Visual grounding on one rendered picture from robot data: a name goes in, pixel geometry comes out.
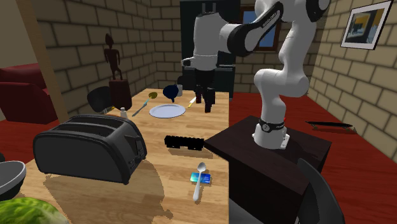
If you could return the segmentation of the white plate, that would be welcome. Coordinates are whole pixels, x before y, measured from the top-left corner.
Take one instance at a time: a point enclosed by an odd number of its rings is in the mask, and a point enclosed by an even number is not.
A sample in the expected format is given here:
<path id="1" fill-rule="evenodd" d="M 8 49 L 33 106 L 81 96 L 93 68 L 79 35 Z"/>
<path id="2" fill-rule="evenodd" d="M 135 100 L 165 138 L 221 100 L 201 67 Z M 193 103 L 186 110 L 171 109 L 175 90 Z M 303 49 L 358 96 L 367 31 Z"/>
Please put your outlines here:
<path id="1" fill-rule="evenodd" d="M 174 118 L 181 116 L 185 111 L 185 107 L 178 104 L 162 104 L 151 108 L 150 115 L 155 118 Z"/>

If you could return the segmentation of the black round chair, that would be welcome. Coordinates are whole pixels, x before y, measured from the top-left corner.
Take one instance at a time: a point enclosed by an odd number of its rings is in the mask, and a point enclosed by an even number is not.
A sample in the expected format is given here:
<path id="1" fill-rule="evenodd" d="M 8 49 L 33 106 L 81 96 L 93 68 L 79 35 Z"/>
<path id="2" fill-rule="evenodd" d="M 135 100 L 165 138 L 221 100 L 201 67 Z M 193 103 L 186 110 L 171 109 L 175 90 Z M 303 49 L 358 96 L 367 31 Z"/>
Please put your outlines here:
<path id="1" fill-rule="evenodd" d="M 87 101 L 97 113 L 113 106 L 108 86 L 98 87 L 90 91 L 87 94 Z"/>

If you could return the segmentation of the red sofa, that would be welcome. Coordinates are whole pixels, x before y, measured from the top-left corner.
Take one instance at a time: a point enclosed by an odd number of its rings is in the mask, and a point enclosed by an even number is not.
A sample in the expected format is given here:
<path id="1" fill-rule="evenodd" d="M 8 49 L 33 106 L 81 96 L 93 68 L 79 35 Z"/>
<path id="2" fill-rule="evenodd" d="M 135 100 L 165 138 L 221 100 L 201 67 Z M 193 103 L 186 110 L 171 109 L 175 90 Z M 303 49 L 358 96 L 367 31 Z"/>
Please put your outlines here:
<path id="1" fill-rule="evenodd" d="M 10 122 L 48 124 L 57 119 L 38 64 L 0 68 L 0 109 Z"/>

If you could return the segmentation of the ladle with yellow-green head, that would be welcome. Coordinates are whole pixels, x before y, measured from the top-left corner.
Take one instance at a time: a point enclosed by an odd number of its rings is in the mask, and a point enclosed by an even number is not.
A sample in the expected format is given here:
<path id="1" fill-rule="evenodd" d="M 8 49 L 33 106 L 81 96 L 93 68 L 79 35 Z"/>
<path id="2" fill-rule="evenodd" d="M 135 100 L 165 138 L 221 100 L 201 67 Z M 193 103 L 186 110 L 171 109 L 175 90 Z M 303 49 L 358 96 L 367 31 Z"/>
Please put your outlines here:
<path id="1" fill-rule="evenodd" d="M 142 107 L 141 108 L 139 108 L 132 116 L 136 116 L 144 107 L 146 107 L 146 105 L 147 105 L 147 103 L 148 103 L 148 101 L 150 100 L 150 99 L 155 99 L 155 98 L 157 98 L 157 96 L 158 96 L 158 93 L 157 92 L 151 92 L 151 93 L 149 93 L 148 94 L 148 99 L 144 102 L 144 104 L 142 105 Z"/>

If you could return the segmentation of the dark brown pedestal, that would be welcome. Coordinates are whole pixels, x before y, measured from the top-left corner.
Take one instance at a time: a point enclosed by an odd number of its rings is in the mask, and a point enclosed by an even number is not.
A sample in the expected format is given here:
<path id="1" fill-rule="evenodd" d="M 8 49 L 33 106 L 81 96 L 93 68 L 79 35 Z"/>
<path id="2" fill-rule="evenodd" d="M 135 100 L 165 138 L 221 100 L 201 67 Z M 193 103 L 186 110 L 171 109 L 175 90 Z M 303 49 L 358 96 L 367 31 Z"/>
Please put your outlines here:
<path id="1" fill-rule="evenodd" d="M 119 110 L 125 108 L 129 110 L 132 107 L 132 97 L 127 80 L 110 80 L 109 89 L 113 106 Z"/>

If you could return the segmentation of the framed wall picture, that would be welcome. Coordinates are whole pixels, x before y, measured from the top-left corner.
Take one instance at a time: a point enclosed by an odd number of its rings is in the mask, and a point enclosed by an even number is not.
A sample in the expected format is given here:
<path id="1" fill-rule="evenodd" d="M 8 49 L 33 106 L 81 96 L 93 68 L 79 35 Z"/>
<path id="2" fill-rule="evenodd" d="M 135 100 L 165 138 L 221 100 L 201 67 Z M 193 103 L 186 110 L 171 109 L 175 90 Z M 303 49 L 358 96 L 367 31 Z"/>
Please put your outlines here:
<path id="1" fill-rule="evenodd" d="M 374 50 L 394 0 L 353 8 L 342 38 L 342 48 Z"/>

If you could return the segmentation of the black skateboard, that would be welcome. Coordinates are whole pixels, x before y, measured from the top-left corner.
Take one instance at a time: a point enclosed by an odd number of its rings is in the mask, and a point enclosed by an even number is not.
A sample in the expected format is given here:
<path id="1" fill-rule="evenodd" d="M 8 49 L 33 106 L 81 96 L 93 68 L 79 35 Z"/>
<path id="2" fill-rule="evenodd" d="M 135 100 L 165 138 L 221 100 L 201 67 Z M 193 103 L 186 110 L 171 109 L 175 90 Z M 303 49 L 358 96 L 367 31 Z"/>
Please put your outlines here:
<path id="1" fill-rule="evenodd" d="M 322 121 L 306 121 L 309 125 L 313 127 L 313 129 L 317 129 L 319 126 L 327 126 L 327 127 L 340 127 L 347 131 L 353 131 L 357 133 L 355 127 L 348 123 L 340 123 L 340 122 L 322 122 Z"/>

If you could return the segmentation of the black remote control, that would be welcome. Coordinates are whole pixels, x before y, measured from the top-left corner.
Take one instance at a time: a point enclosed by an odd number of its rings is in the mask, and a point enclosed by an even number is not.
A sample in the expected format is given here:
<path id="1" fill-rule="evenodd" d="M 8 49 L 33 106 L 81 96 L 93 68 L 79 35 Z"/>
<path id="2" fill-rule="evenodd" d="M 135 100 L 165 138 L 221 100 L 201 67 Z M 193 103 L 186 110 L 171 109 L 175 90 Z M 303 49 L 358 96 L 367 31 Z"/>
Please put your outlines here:
<path id="1" fill-rule="evenodd" d="M 183 136 L 165 136 L 164 143 L 168 148 L 187 147 L 189 150 L 201 151 L 204 147 L 204 139 Z"/>

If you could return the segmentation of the green lettuce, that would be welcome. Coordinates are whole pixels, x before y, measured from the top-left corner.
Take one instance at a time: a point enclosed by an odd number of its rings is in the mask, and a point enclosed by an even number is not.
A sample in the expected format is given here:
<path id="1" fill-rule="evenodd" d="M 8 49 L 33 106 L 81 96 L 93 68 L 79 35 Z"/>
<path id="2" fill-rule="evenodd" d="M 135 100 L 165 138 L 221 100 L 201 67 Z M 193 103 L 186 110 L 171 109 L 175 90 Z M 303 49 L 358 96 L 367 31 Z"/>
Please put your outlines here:
<path id="1" fill-rule="evenodd" d="M 56 207 L 39 199 L 22 197 L 0 202 L 0 224 L 70 224 Z"/>

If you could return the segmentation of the wooden table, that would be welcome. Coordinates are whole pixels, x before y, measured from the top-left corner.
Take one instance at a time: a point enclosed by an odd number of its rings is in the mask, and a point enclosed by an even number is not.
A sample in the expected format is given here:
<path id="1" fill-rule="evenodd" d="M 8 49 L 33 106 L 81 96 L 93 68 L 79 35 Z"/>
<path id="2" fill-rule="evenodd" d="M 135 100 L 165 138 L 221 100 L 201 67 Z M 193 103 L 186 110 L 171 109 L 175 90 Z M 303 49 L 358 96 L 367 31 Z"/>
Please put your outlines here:
<path id="1" fill-rule="evenodd" d="M 27 163 L 27 175 L 20 197 L 32 197 L 56 207 L 70 224 L 228 224 L 229 166 L 226 160 L 208 150 L 168 148 L 165 136 L 207 139 L 228 127 L 228 94 L 219 92 L 210 113 L 203 104 L 188 108 L 194 94 L 184 91 L 176 104 L 185 107 L 183 115 L 161 119 L 150 109 L 168 103 L 159 95 L 149 100 L 149 90 L 134 96 L 129 118 L 143 135 L 148 154 L 127 185 L 107 181 L 43 174 L 35 161 Z M 199 163 L 211 175 L 210 184 L 200 184 L 199 197 L 193 200 L 196 183 L 191 173 Z"/>

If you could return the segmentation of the dark figure statue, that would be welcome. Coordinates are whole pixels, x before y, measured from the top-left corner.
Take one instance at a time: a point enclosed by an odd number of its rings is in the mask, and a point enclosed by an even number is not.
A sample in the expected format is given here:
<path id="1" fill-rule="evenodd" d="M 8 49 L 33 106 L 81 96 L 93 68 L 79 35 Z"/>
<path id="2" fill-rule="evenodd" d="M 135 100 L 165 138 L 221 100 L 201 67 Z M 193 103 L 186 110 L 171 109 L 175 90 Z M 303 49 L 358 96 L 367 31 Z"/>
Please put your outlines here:
<path id="1" fill-rule="evenodd" d="M 116 73 L 118 73 L 120 75 L 120 79 L 123 80 L 122 71 L 119 68 L 120 53 L 117 49 L 113 48 L 114 40 L 109 33 L 105 35 L 105 43 L 108 45 L 108 48 L 104 49 L 104 57 L 110 66 L 112 78 L 113 80 L 116 80 Z"/>

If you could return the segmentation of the dark robot stand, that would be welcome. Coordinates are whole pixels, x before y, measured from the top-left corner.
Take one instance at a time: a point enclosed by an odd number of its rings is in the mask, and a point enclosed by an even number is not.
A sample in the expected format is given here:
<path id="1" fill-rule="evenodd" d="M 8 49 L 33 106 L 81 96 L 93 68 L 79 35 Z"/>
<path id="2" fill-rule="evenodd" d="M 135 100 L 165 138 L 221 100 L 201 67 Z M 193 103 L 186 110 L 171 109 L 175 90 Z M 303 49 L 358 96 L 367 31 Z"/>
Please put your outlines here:
<path id="1" fill-rule="evenodd" d="M 229 163 L 229 197 L 264 224 L 294 224 L 308 180 L 299 158 L 322 171 L 331 142 L 288 129 L 286 149 L 258 146 L 252 134 L 258 118 L 248 116 L 205 140 L 204 146 Z"/>

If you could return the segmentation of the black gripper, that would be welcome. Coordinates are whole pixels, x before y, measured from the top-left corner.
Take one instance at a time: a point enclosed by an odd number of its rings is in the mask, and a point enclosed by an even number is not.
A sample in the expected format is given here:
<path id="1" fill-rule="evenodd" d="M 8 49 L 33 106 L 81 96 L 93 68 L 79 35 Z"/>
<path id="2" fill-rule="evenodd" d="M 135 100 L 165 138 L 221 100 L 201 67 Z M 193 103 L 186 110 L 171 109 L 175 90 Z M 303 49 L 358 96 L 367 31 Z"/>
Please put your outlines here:
<path id="1" fill-rule="evenodd" d="M 202 102 L 202 89 L 205 89 L 204 101 L 206 113 L 211 112 L 211 107 L 215 103 L 214 76 L 214 69 L 210 71 L 201 71 L 195 69 L 195 102 L 197 104 Z"/>

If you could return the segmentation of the black toaster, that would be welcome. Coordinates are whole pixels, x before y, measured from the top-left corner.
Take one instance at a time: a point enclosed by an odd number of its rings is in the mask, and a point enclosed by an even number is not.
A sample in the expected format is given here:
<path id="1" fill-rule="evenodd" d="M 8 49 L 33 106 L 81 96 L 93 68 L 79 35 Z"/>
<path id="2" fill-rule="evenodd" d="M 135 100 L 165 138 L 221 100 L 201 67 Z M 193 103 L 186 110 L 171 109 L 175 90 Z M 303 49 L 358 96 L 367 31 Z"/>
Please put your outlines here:
<path id="1" fill-rule="evenodd" d="M 33 154 L 45 174 L 127 185 L 147 149 L 141 132 L 127 118 L 76 115 L 36 135 Z"/>

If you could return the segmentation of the window with brown frame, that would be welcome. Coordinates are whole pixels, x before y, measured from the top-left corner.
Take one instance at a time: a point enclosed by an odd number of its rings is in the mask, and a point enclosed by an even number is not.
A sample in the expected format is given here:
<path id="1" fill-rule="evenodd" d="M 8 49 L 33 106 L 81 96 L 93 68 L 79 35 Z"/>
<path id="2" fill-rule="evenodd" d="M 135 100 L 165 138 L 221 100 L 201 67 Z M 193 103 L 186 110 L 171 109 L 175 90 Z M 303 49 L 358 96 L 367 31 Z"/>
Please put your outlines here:
<path id="1" fill-rule="evenodd" d="M 243 24 L 248 24 L 256 19 L 254 6 L 240 7 L 240 20 Z M 276 51 L 279 42 L 281 23 L 278 22 L 257 44 L 256 51 Z"/>

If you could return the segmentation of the blue card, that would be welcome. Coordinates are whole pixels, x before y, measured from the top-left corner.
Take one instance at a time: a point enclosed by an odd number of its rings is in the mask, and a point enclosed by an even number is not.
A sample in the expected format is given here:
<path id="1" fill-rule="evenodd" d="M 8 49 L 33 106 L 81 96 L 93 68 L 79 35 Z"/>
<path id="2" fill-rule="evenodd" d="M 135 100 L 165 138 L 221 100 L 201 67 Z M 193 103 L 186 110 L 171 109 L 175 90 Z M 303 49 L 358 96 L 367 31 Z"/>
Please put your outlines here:
<path id="1" fill-rule="evenodd" d="M 201 174 L 198 172 L 191 173 L 190 181 L 196 183 L 198 180 L 200 180 L 200 183 L 210 184 L 211 175 L 203 172 Z"/>

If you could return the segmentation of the silver spoon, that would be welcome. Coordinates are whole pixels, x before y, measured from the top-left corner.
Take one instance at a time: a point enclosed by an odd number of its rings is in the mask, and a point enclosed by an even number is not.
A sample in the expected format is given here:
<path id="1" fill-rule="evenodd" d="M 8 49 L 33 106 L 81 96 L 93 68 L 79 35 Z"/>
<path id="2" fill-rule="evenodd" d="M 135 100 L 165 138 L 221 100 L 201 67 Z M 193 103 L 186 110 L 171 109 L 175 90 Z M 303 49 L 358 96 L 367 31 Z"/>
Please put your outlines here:
<path id="1" fill-rule="evenodd" d="M 206 170 L 206 164 L 204 162 L 199 163 L 198 167 L 198 178 L 197 178 L 197 183 L 195 186 L 195 191 L 193 194 L 193 200 L 197 201 L 199 199 L 199 190 L 200 190 L 200 179 L 201 179 L 201 174 Z"/>

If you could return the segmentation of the wooden beam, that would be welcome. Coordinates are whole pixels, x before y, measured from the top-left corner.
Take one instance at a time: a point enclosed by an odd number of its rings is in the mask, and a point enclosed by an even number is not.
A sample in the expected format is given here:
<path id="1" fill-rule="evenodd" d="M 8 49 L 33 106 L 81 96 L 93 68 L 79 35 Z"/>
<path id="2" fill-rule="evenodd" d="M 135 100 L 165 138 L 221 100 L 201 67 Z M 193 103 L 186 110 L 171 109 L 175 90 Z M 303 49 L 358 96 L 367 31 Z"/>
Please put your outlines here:
<path id="1" fill-rule="evenodd" d="M 36 60 L 41 69 L 48 93 L 50 94 L 58 121 L 60 123 L 65 122 L 69 119 L 69 115 L 67 113 L 56 75 L 46 50 L 44 39 L 41 35 L 41 30 L 34 14 L 31 0 L 16 0 L 16 4 L 21 14 L 22 21 L 25 25 L 27 35 L 36 56 Z"/>

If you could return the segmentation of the black office chair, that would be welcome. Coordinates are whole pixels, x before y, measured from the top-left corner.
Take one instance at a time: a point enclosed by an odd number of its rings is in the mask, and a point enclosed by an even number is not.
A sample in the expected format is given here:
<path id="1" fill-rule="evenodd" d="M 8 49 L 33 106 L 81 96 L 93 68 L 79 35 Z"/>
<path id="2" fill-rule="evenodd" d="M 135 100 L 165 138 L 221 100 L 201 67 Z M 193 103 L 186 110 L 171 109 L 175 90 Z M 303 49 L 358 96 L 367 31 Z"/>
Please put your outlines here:
<path id="1" fill-rule="evenodd" d="M 344 214 L 326 180 L 306 160 L 297 166 L 309 180 L 295 224 L 345 224 Z"/>

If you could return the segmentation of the grey bowl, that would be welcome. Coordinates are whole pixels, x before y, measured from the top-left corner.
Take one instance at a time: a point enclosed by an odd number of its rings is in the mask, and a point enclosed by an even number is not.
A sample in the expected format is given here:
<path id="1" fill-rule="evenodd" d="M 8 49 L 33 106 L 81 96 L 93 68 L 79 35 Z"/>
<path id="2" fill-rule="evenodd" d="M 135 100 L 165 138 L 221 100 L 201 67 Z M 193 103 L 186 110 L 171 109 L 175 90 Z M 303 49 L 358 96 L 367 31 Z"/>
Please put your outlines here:
<path id="1" fill-rule="evenodd" d="M 0 162 L 0 201 L 10 200 L 19 193 L 26 173 L 21 161 Z"/>

